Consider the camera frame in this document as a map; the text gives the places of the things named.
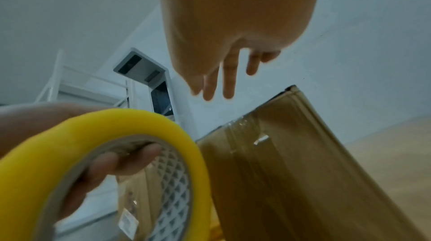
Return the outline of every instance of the white label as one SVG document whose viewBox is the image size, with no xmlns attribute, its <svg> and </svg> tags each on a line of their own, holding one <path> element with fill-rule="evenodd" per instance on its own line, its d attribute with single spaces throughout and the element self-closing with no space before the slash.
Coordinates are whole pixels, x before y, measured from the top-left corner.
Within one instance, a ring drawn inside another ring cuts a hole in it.
<svg viewBox="0 0 431 241">
<path fill-rule="evenodd" d="M 121 214 L 118 226 L 131 240 L 135 238 L 136 230 L 138 229 L 139 221 L 126 209 Z"/>
</svg>

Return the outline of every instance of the cardboard box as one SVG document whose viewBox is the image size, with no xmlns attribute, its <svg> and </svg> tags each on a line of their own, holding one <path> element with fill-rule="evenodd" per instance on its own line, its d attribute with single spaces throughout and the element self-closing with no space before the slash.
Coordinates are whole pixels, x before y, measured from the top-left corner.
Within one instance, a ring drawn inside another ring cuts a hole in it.
<svg viewBox="0 0 431 241">
<path fill-rule="evenodd" d="M 295 86 L 198 145 L 226 241 L 425 240 Z"/>
</svg>

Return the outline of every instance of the white wall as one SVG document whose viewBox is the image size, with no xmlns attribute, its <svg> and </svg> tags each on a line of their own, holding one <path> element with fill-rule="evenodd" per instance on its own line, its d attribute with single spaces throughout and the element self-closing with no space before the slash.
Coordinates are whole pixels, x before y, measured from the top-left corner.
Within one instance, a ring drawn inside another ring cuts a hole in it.
<svg viewBox="0 0 431 241">
<path fill-rule="evenodd" d="M 191 121 L 189 133 L 197 138 L 292 84 L 342 142 L 430 114 L 429 17 L 430 0 L 318 0 L 305 34 L 277 61 L 261 66 L 256 76 L 245 75 L 247 52 L 241 53 L 231 101 L 223 99 L 220 79 L 214 100 L 204 102 L 190 96 L 171 71 L 182 118 Z M 120 60 L 131 46 L 171 68 L 159 8 L 107 64 Z"/>
</svg>

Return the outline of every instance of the yellow object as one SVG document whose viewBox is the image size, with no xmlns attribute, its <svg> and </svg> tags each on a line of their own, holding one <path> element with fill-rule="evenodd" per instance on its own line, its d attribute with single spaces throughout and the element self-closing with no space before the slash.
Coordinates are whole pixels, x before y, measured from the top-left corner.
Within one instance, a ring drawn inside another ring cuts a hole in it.
<svg viewBox="0 0 431 241">
<path fill-rule="evenodd" d="M 58 210 L 47 210 L 46 204 L 70 171 L 101 145 L 133 135 L 158 138 L 180 153 L 193 191 L 191 215 L 183 240 L 208 240 L 210 183 L 198 147 L 180 126 L 166 117 L 132 109 L 103 110 L 71 118 L 26 140 L 1 159 L 1 239 L 41 240 L 35 235 L 37 230 L 46 227 L 47 222 L 49 226 L 54 222 L 45 219 L 46 213 L 54 213 L 54 217 L 58 214 Z"/>
</svg>

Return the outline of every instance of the skin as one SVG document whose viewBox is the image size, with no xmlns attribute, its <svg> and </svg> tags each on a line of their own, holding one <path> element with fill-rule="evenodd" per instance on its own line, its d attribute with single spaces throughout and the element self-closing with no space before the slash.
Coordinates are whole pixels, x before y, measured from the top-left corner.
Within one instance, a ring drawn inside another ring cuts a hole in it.
<svg viewBox="0 0 431 241">
<path fill-rule="evenodd" d="M 211 100 L 223 72 L 233 98 L 238 55 L 250 50 L 246 73 L 275 59 L 304 32 L 316 0 L 161 0 L 171 61 L 194 95 Z"/>
<path fill-rule="evenodd" d="M 67 103 L 1 107 L 0 158 L 26 139 L 69 118 L 102 109 L 105 108 Z M 151 144 L 124 158 L 115 153 L 105 153 L 97 157 L 69 191 L 58 219 L 74 213 L 83 203 L 87 193 L 99 186 L 107 175 L 133 175 L 150 164 L 161 150 L 160 145 Z"/>
</svg>

